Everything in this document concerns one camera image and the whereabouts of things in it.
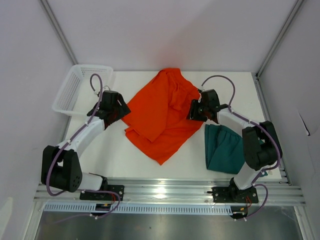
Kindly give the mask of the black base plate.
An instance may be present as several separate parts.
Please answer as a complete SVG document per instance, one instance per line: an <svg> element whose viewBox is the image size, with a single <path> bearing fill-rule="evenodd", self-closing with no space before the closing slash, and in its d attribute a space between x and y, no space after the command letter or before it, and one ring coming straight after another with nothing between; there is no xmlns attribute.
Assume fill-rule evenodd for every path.
<svg viewBox="0 0 320 240"><path fill-rule="evenodd" d="M106 190L85 190L80 193L79 199L82 201L117 201L118 197L115 195L117 193L120 200L123 200L125 193L124 185L108 185Z"/></svg>
<svg viewBox="0 0 320 240"><path fill-rule="evenodd" d="M206 192L213 198L214 203L253 203L259 202L257 190L254 187L245 190L237 189L236 187L215 186Z"/></svg>

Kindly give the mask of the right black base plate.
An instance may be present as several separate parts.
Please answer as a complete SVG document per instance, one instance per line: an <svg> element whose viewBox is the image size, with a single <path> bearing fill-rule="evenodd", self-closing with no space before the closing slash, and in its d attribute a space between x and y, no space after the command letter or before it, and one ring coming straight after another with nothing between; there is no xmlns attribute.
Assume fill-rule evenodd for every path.
<svg viewBox="0 0 320 240"><path fill-rule="evenodd" d="M237 189L236 187L215 186L206 192L213 198L214 203L253 203L259 202L257 190L254 187L245 190Z"/></svg>

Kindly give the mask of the white plastic basket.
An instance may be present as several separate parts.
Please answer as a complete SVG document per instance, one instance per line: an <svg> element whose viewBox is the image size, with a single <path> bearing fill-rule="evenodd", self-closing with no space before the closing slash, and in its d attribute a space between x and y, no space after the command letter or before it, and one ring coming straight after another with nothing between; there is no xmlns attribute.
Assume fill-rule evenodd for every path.
<svg viewBox="0 0 320 240"><path fill-rule="evenodd" d="M85 116L98 101L97 93L100 90L98 79L90 82L92 74L101 77L103 87L113 85L112 67L94 64L73 65L53 101L52 110L67 116Z"/></svg>

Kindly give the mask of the aluminium mounting rail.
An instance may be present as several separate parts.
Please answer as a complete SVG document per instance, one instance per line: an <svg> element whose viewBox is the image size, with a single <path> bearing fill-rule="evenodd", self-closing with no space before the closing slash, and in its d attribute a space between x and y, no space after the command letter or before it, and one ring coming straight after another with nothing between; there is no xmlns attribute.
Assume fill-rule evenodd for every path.
<svg viewBox="0 0 320 240"><path fill-rule="evenodd" d="M227 180L134 179L108 178L110 185L123 185L123 203L128 204L186 204L204 205L213 202L208 191L226 187ZM268 188L267 206L305 206L299 186L287 182L262 182Z"/></svg>

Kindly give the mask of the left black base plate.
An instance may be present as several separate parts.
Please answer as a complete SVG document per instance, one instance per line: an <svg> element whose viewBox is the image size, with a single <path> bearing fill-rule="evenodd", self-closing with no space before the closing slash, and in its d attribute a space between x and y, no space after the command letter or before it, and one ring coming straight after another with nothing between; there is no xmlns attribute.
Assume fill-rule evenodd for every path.
<svg viewBox="0 0 320 240"><path fill-rule="evenodd" d="M117 201L118 197L115 195L117 193L120 200L123 200L125 193L124 185L108 185L106 190L85 190L80 193L79 199L82 201Z"/></svg>

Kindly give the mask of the orange shorts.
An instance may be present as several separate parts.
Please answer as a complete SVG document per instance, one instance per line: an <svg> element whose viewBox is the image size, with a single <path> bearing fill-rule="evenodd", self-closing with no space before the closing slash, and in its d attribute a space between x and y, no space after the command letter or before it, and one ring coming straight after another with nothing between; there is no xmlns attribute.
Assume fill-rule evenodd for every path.
<svg viewBox="0 0 320 240"><path fill-rule="evenodd" d="M165 68L127 104L125 136L146 156L163 165L203 122L187 118L198 89L178 68Z"/></svg>

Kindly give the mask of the aluminium frame post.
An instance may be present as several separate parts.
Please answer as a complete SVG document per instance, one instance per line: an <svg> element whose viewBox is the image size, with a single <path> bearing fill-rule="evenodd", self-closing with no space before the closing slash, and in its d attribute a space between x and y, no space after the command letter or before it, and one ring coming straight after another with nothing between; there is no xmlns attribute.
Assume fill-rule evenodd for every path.
<svg viewBox="0 0 320 240"><path fill-rule="evenodd" d="M76 55L58 21L58 18L56 17L50 3L48 0L39 0L38 3L40 4L44 14L46 15L49 24L51 25L53 31L56 34L56 37L58 38L59 42L61 43L61 46L63 50L65 51L68 59L71 61L73 65L77 65L79 62L76 58Z"/></svg>
<svg viewBox="0 0 320 240"><path fill-rule="evenodd" d="M289 32L290 28L292 27L295 19L299 15L302 7L306 3L306 0L296 0L293 4L293 7L289 11L289 14L285 18L285 21L281 25L281 28L276 35L270 49L268 50L266 56L264 57L260 67L258 68L258 71L256 72L255 76L259 80L261 76L263 75L264 71L268 67L269 63L271 62L273 56L276 54L278 48L280 47L281 43L285 39L285 36Z"/></svg>

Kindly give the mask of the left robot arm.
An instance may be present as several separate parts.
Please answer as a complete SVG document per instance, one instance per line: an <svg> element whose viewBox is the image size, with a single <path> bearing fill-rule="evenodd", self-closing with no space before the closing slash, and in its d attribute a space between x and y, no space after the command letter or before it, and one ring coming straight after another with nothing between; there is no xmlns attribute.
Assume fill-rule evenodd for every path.
<svg viewBox="0 0 320 240"><path fill-rule="evenodd" d="M56 197L64 192L90 191L97 200L108 196L105 177L84 173L80 157L91 142L111 124L131 112L123 96L112 90L103 91L98 102L75 133L56 146L48 145L42 153L41 182L48 194Z"/></svg>

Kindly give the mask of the left aluminium frame post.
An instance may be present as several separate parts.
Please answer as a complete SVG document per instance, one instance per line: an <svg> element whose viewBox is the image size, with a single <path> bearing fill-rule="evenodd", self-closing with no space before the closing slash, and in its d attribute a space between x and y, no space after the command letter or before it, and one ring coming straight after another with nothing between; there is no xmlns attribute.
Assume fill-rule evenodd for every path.
<svg viewBox="0 0 320 240"><path fill-rule="evenodd" d="M73 65L77 65L79 62L76 58L76 55L58 21L58 18L56 17L50 3L48 0L39 0L38 3L40 4L44 14L46 15L49 24L51 25L53 31L56 34L56 37L58 38L59 42L61 43L61 46L63 50L65 51L68 59L71 61Z"/></svg>

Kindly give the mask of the green shorts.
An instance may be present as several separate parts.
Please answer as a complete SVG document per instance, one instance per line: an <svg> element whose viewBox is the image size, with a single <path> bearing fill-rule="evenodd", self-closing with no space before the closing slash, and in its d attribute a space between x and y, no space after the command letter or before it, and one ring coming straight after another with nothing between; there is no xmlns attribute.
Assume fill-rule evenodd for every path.
<svg viewBox="0 0 320 240"><path fill-rule="evenodd" d="M207 170L236 175L245 163L242 137L226 126L205 125L204 147Z"/></svg>

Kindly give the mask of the right aluminium frame post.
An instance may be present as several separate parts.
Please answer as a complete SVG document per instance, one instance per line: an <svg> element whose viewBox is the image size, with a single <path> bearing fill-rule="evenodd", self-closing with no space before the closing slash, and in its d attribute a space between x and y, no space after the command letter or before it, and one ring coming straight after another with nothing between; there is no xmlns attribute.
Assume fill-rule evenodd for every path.
<svg viewBox="0 0 320 240"><path fill-rule="evenodd" d="M299 15L302 7L306 3L306 0L296 0L293 4L293 7L289 11L289 14L285 18L285 21L281 25L281 28L276 35L270 49L268 50L266 56L264 57L260 67L258 68L258 71L256 72L255 76L259 80L261 76L263 75L264 71L268 67L269 63L271 62L273 56L276 54L278 48L280 47L281 43L285 39L285 36L289 32L290 28L292 27L295 19Z"/></svg>

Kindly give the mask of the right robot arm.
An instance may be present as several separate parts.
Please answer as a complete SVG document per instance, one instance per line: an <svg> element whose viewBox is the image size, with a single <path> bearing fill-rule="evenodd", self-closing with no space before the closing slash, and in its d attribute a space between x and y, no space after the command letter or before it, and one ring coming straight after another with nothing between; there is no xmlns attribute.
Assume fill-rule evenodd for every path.
<svg viewBox="0 0 320 240"><path fill-rule="evenodd" d="M246 197L246 189L254 186L266 171L279 167L282 150L272 122L257 123L234 111L229 104L221 104L214 89L200 90L200 99L191 102L188 119L207 120L225 126L242 138L244 164L230 181L228 196L234 202Z"/></svg>

